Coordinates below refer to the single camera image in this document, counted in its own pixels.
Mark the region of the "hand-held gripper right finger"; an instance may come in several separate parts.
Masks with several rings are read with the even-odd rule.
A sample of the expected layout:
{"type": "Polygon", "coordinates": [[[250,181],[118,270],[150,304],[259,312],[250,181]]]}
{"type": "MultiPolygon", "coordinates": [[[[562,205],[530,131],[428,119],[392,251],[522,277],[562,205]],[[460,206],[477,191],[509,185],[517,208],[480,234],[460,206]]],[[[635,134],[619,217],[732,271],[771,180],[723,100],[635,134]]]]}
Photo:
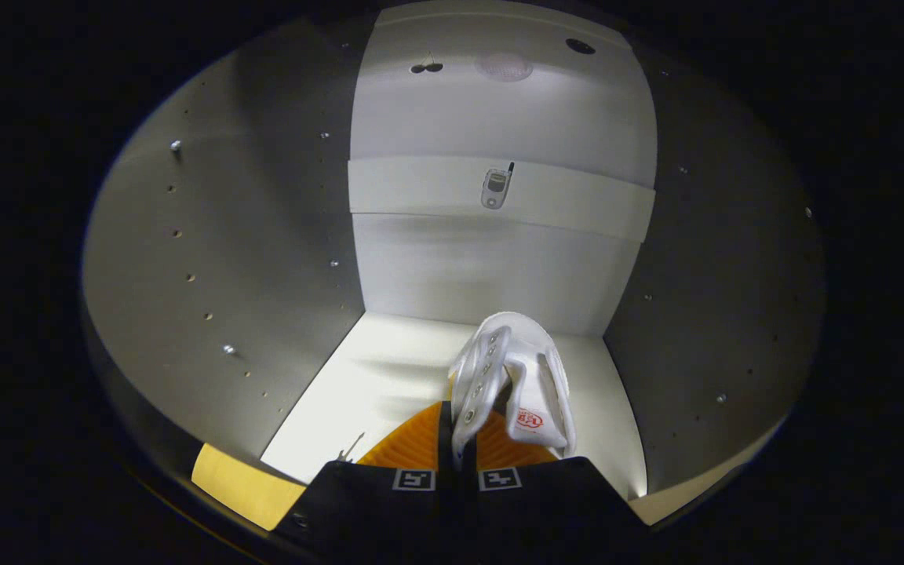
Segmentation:
{"type": "Polygon", "coordinates": [[[497,411],[468,443],[466,554],[639,554],[649,526],[586,457],[507,436],[497,411]]]}

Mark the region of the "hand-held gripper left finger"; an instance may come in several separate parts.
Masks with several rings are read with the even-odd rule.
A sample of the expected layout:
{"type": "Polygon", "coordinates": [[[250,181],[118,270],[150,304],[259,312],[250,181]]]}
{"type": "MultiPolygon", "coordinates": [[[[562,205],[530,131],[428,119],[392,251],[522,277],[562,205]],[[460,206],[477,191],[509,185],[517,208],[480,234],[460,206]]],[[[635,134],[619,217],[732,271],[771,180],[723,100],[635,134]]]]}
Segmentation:
{"type": "Polygon", "coordinates": [[[424,408],[367,454],[327,462],[276,526],[306,554],[444,554],[457,514],[450,404],[424,408]]]}

